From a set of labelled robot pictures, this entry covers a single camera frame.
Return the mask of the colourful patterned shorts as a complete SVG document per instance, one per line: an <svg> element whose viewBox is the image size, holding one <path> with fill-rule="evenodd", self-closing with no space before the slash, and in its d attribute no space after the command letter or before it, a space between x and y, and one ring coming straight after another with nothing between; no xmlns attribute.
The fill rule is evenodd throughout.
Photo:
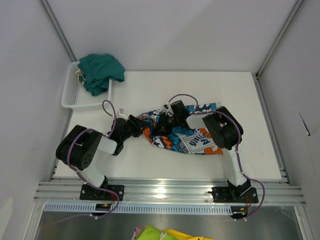
<svg viewBox="0 0 320 240"><path fill-rule="evenodd" d="M173 114L170 105L165 105L163 109L151 110L137 116L140 120L150 122L150 126L144 129L142 133L154 147L181 154L215 155L223 153L223 150L214 143L205 127L190 128L187 126L187 129L174 127L172 133L168 135L153 135L152 132L159 121L160 114ZM195 110L198 113L202 110L215 110L217 105L215 103L207 103L198 107L194 105L184 105L184 107L187 109L187 117L194 117Z"/></svg>

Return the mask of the green shorts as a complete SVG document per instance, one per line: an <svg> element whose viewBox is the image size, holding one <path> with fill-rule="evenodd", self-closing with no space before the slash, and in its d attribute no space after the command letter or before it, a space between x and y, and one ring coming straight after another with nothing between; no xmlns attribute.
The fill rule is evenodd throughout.
<svg viewBox="0 0 320 240"><path fill-rule="evenodd" d="M79 59L77 67L78 83L94 97L109 90L110 80L125 81L126 69L110 54L89 54Z"/></svg>

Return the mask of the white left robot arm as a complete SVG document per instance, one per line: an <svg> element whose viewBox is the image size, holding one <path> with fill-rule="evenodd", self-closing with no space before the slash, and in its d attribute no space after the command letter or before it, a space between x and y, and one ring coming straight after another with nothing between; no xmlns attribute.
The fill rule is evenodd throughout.
<svg viewBox="0 0 320 240"><path fill-rule="evenodd" d="M109 193L109 180L93 163L96 151L118 156L126 140L139 137L149 126L145 120L121 113L113 119L107 134L76 125L59 144L55 156L91 187L90 192L97 200L103 200Z"/></svg>

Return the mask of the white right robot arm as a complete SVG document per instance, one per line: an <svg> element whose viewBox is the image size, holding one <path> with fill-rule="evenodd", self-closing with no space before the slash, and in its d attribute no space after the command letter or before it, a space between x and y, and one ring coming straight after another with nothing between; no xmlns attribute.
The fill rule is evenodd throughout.
<svg viewBox="0 0 320 240"><path fill-rule="evenodd" d="M242 168L239 145L242 126L224 106L184 105L181 100L147 115L151 122L143 133L155 147L192 155L223 154L226 187L213 187L215 203L244 203L251 180Z"/></svg>

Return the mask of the lime green cloth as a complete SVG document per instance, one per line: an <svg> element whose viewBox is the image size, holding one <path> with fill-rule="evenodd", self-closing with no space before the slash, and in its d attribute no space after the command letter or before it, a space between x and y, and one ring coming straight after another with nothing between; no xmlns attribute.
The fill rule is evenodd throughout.
<svg viewBox="0 0 320 240"><path fill-rule="evenodd" d="M161 240L166 234L153 225L144 225L135 230L135 240Z"/></svg>

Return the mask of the yellow cloth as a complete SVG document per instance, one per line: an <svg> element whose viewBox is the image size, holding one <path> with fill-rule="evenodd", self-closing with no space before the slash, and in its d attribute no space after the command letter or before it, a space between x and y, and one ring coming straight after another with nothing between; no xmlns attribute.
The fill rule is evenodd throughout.
<svg viewBox="0 0 320 240"><path fill-rule="evenodd" d="M173 236L177 240L199 240L199 236L192 236L174 229L165 229L163 230L164 233L167 233Z"/></svg>

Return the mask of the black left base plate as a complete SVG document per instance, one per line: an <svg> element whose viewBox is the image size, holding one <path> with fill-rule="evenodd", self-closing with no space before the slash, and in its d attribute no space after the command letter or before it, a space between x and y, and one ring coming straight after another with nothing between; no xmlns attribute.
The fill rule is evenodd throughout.
<svg viewBox="0 0 320 240"><path fill-rule="evenodd" d="M113 191L122 201L125 193L124 185L108 185L108 190ZM95 189L87 184L84 184L80 191L80 200L86 201L117 201L117 197L113 193Z"/></svg>

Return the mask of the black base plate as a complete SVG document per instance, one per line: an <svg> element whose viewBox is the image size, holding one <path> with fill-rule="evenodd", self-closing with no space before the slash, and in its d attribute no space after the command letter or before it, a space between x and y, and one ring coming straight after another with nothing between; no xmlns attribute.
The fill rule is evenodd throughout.
<svg viewBox="0 0 320 240"><path fill-rule="evenodd" d="M108 185L108 190L113 191L122 201L125 193L124 185ZM113 193L95 189L87 184L84 184L80 191L80 200L86 201L117 201L117 197Z"/></svg>
<svg viewBox="0 0 320 240"><path fill-rule="evenodd" d="M244 192L239 192L230 187L216 186L207 192L212 195L214 203L253 203L259 202L258 193L255 187L249 187Z"/></svg>

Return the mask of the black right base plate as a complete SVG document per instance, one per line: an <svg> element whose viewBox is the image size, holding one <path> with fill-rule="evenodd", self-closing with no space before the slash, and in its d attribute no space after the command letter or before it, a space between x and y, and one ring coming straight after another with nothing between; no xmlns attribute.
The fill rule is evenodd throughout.
<svg viewBox="0 0 320 240"><path fill-rule="evenodd" d="M216 186L207 192L212 195L214 203L253 203L259 202L258 193L255 187L249 187L244 192L239 192L230 187Z"/></svg>

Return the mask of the aluminium mounting rail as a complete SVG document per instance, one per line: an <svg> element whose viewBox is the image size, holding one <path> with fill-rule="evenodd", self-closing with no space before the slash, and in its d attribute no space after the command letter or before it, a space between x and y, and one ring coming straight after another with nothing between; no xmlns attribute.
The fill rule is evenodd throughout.
<svg viewBox="0 0 320 240"><path fill-rule="evenodd" d="M209 193L213 187L224 187L222 179L138 179L110 178L111 185L123 185L123 202L131 204L204 205L213 201ZM53 178L38 184L35 202L78 202L83 182L77 178ZM287 182L265 182L251 184L257 190L265 206L305 206L306 200L299 186Z"/></svg>

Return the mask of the aluminium frame post left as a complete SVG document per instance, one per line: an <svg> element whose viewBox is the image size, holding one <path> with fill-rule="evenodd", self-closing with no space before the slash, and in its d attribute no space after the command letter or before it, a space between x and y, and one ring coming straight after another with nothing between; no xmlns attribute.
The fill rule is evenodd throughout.
<svg viewBox="0 0 320 240"><path fill-rule="evenodd" d="M38 1L40 6L42 7L54 33L56 34L59 42L62 45L63 50L65 51L66 55L70 59L71 62L77 61L77 58L71 48L71 45L69 44L69 41L67 40L65 33L50 5L50 2L48 0L39 0Z"/></svg>

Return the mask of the aluminium frame post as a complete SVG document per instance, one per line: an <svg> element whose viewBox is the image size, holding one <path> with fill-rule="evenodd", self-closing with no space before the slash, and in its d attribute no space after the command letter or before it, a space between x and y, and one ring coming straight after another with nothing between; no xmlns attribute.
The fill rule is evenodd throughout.
<svg viewBox="0 0 320 240"><path fill-rule="evenodd" d="M306 0L296 0L294 2L293 7L289 11L289 14L287 15L282 27L280 28L280 31L278 32L275 40L273 41L265 58L263 59L260 67L258 68L257 73L255 74L257 80L261 78L264 71L267 69L269 63L271 62L272 58L276 54L278 48L281 46L286 35L289 33L290 28L294 24L296 18L298 17L299 13L303 9L306 2L307 2Z"/></svg>
<svg viewBox="0 0 320 240"><path fill-rule="evenodd" d="M65 33L50 5L50 2L48 0L39 0L38 1L40 6L42 7L54 33L56 34L59 42L62 45L63 50L65 51L66 55L70 59L71 62L77 61L77 58L71 48L71 45L69 44L69 41L67 40Z"/></svg>

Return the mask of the aluminium frame post right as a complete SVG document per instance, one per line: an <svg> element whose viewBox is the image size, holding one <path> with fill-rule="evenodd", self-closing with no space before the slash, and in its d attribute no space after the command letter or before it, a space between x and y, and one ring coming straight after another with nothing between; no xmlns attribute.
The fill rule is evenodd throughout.
<svg viewBox="0 0 320 240"><path fill-rule="evenodd" d="M257 73L255 74L257 80L261 78L264 71L267 69L269 63L271 62L272 58L276 54L278 48L281 46L286 35L289 33L290 28L294 24L296 18L298 17L299 13L303 9L306 2L307 2L306 0L296 0L294 2L293 7L289 11L289 14L287 15L282 27L280 28L280 31L278 32L275 40L273 41L265 58L263 59L260 67L258 68Z"/></svg>

